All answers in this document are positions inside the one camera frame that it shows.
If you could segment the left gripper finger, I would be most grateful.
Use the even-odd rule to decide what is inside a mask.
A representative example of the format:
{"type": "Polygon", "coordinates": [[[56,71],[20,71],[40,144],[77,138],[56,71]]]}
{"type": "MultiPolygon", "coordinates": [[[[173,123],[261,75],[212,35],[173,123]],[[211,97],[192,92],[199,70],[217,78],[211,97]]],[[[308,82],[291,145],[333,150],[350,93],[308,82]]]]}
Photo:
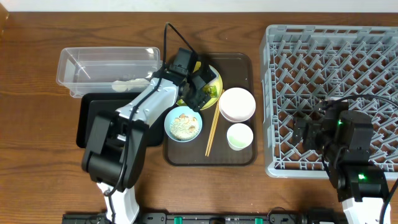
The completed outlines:
{"type": "Polygon", "coordinates": [[[217,78],[216,73],[207,62],[199,62],[199,67],[194,68],[192,83],[197,90],[203,89],[207,84],[217,78]]]}
{"type": "Polygon", "coordinates": [[[199,112],[210,100],[209,86],[198,88],[195,85],[186,84],[182,90],[182,100],[194,112],[199,112]]]}

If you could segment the blue bowl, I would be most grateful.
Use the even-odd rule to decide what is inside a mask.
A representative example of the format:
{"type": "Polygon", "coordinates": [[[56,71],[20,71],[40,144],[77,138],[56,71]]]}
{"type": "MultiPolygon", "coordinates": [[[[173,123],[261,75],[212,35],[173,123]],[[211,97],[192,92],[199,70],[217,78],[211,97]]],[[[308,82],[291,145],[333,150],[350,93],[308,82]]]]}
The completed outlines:
{"type": "Polygon", "coordinates": [[[196,119],[198,120],[199,133],[193,138],[193,139],[195,139],[201,132],[203,121],[202,121],[201,115],[198,112],[194,112],[192,109],[190,109],[187,106],[178,106],[178,107],[175,107],[174,109],[172,109],[171,111],[169,111],[169,113],[165,117],[164,129],[170,139],[177,141],[177,142],[189,142],[193,139],[188,140],[188,141],[179,141],[179,140],[175,139],[170,133],[170,125],[171,125],[172,121],[176,117],[180,116],[181,114],[192,115],[192,116],[196,117],[196,119]]]}

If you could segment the pink bowl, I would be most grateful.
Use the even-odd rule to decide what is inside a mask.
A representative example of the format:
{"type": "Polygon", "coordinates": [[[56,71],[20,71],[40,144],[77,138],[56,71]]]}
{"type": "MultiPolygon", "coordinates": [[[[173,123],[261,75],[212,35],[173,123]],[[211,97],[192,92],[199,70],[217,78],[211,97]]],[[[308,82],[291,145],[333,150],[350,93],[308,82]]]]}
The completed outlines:
{"type": "Polygon", "coordinates": [[[250,119],[256,110],[253,95],[244,88],[230,88],[220,97],[220,112],[232,123],[240,123],[250,119]]]}

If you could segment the white napkin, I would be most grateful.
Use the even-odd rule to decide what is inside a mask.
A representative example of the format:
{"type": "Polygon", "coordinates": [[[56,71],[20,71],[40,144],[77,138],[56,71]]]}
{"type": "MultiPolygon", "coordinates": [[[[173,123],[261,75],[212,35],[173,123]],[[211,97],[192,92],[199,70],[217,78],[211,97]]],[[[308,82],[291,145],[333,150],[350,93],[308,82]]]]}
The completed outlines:
{"type": "Polygon", "coordinates": [[[145,78],[137,78],[128,81],[116,80],[112,82],[112,89],[118,93],[134,92],[139,93],[147,88],[149,81],[145,78]]]}

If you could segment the white cup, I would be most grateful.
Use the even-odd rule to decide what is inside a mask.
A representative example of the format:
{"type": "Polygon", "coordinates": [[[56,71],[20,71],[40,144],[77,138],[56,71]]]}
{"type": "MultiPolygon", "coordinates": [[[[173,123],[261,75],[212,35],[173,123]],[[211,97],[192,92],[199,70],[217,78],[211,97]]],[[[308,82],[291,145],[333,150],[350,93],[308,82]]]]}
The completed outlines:
{"type": "Polygon", "coordinates": [[[228,128],[226,138],[232,150],[240,151],[252,143],[254,134],[248,125],[236,123],[228,128]]]}

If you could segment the green snack wrapper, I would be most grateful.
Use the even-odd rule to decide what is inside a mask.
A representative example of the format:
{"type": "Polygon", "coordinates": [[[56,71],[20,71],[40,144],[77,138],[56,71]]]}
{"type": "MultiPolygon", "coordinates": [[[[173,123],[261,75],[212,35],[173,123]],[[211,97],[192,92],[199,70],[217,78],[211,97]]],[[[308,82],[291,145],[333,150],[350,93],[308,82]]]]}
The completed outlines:
{"type": "Polygon", "coordinates": [[[217,98],[218,97],[218,90],[215,85],[206,85],[203,87],[203,91],[207,94],[210,95],[212,98],[217,98]]]}

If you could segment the rice and nut shells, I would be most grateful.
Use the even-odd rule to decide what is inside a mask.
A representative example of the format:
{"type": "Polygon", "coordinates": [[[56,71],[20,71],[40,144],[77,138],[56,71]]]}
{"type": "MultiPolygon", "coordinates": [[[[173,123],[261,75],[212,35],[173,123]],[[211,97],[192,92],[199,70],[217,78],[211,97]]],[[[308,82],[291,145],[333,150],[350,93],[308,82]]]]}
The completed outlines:
{"type": "Polygon", "coordinates": [[[192,115],[181,114],[172,121],[170,133],[179,141],[191,140],[199,133],[198,120],[192,115]]]}

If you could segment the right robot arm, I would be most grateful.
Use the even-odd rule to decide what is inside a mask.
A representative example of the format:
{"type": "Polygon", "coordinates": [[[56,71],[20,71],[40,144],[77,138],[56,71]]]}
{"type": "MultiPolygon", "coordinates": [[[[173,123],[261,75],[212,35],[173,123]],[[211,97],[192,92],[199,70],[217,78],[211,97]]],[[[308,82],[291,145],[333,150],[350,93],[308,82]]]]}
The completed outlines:
{"type": "Polygon", "coordinates": [[[384,171],[370,162],[371,117],[350,110],[347,101],[319,103],[321,121],[294,119],[292,142],[321,154],[322,164],[348,223],[390,223],[394,194],[384,171]]]}

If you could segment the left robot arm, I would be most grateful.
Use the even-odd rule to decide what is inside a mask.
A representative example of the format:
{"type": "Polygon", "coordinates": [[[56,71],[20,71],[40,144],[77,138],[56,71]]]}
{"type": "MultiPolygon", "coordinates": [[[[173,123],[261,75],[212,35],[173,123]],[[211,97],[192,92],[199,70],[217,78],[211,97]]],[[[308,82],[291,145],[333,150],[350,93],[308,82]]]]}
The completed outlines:
{"type": "Polygon", "coordinates": [[[110,223],[134,223],[137,218],[134,185],[144,165],[150,127],[178,100],[198,112],[211,98],[205,87],[217,78],[204,56],[179,49],[174,61],[163,63],[130,103],[95,116],[81,168],[101,189],[110,223]]]}

